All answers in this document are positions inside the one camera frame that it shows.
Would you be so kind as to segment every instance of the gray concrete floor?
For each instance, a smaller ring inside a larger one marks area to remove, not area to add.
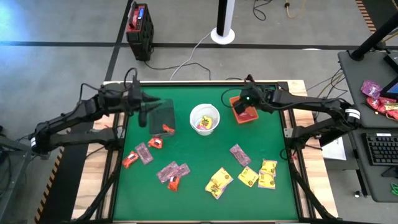
[[[292,10],[301,1],[294,0]],[[0,1],[0,41],[115,42],[127,0]],[[198,42],[216,24],[216,1],[147,0],[155,26],[155,42]],[[267,20],[252,14],[252,0],[236,1],[233,29],[237,44],[359,45],[370,34],[355,0],[308,0],[306,13],[291,20],[284,1],[264,6]],[[0,47],[0,124],[17,139],[40,121],[71,110],[82,82],[103,82],[112,47]],[[191,49],[155,49],[153,67],[179,65]],[[192,62],[211,70],[214,80],[254,75],[256,79],[302,79],[310,87],[338,69],[337,51],[197,49]],[[122,47],[112,80],[121,80],[137,67],[141,80],[168,80],[172,70],[155,71],[135,61]],[[182,68],[175,80],[207,80],[200,67]],[[316,96],[322,86],[308,92]],[[85,91],[84,98],[93,92]],[[343,96],[351,100],[349,93]],[[12,216],[33,223],[56,153],[47,161],[34,160],[27,171]],[[396,223],[398,204],[375,203],[353,197],[358,180],[350,171],[330,171],[337,209],[345,220]]]

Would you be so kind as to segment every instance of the wooden table frame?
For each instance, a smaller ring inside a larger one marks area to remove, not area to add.
[[[291,94],[306,96],[305,85],[303,80],[261,80],[258,83],[278,83],[279,85],[285,85],[283,88],[288,88]],[[190,81],[190,82],[141,82],[142,85],[237,85],[242,83],[239,80],[230,81]],[[309,126],[313,124],[313,116],[311,111],[304,110],[290,110],[282,112],[284,114],[284,126],[286,128],[291,128],[292,124],[297,126]],[[103,116],[102,119],[95,121],[93,129],[103,129],[105,127],[116,127],[123,125],[126,122],[123,114],[112,114],[109,117]],[[318,140],[310,139],[307,142],[308,145],[314,147],[320,147]],[[101,147],[99,144],[90,144],[88,146],[88,152],[93,152],[97,148]],[[302,151],[298,151],[298,159],[295,159],[295,166],[297,170],[303,174],[305,180],[307,180],[312,192],[315,194],[317,199],[321,204],[331,213],[333,216],[337,217],[336,205],[334,202],[333,194],[331,192],[331,187],[328,179],[328,174],[326,172],[325,163],[323,161],[322,152],[318,149],[312,149],[311,147],[306,147]],[[106,178],[113,171],[113,168],[117,160],[121,160],[121,155],[118,152],[110,152],[105,149],[96,152],[91,155],[85,161],[83,168],[83,173],[80,180],[80,186],[78,194],[76,197],[75,207],[73,210],[72,218],[78,218],[84,213],[86,208],[91,204],[96,194],[100,191],[101,186],[104,184]],[[320,218],[319,214],[315,211],[313,207],[309,204],[308,198],[306,198],[301,187],[294,182],[294,188],[298,189],[299,204],[301,207],[298,208],[298,215],[301,217],[317,217]],[[94,218],[106,218],[108,215],[111,217],[113,214],[108,214],[110,211],[113,213],[112,200],[115,200],[114,195],[116,189],[112,186],[102,205],[100,205],[100,210],[102,212],[95,213],[92,216]]]

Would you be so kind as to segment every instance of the black keyboard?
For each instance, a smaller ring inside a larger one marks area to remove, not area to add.
[[[363,143],[373,166],[398,166],[398,134],[364,133]]]

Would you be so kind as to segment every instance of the wooden board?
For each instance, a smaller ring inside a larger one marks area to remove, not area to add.
[[[236,83],[242,82],[239,80],[231,81],[203,81],[203,83],[208,82],[225,82],[225,83]],[[289,91],[293,95],[306,96],[305,85],[303,80],[261,80],[259,82],[287,82],[289,84]],[[165,82],[165,83],[190,83],[189,81],[177,81],[177,82]],[[310,111],[304,110],[294,110],[294,116],[297,126],[309,126],[313,124],[313,116]],[[289,114],[285,112],[286,123],[290,124]],[[123,116],[120,117],[119,125],[123,123]],[[94,123],[94,129],[103,129],[106,126],[111,127],[113,125],[113,116],[104,116],[102,119]],[[310,139],[307,142],[308,145],[320,147],[319,141],[316,139]],[[97,144],[90,144],[88,148],[88,153],[94,151],[100,146]],[[323,161],[322,152],[317,149],[312,149],[306,147],[303,149],[303,157],[305,168],[307,171],[308,181],[310,183],[310,188],[314,192],[315,196],[319,199],[321,204],[335,217],[338,216],[335,201],[331,191],[328,173],[326,171],[325,162]],[[101,188],[101,181],[103,178],[103,172],[106,160],[106,150],[100,150],[99,152],[91,155],[87,158],[85,166],[83,168],[83,174],[80,180],[80,186],[76,197],[75,208],[73,210],[72,218],[78,218],[84,213],[86,208],[94,200],[97,193]],[[305,195],[300,189],[300,199],[303,207],[303,214],[308,217],[308,208]],[[109,199],[110,199],[111,189],[108,191],[105,198],[103,217],[108,216]]]

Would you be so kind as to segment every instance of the computer monitor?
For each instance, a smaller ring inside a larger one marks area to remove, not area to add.
[[[380,92],[380,96],[398,100],[398,78],[395,78],[390,84],[384,87]]]

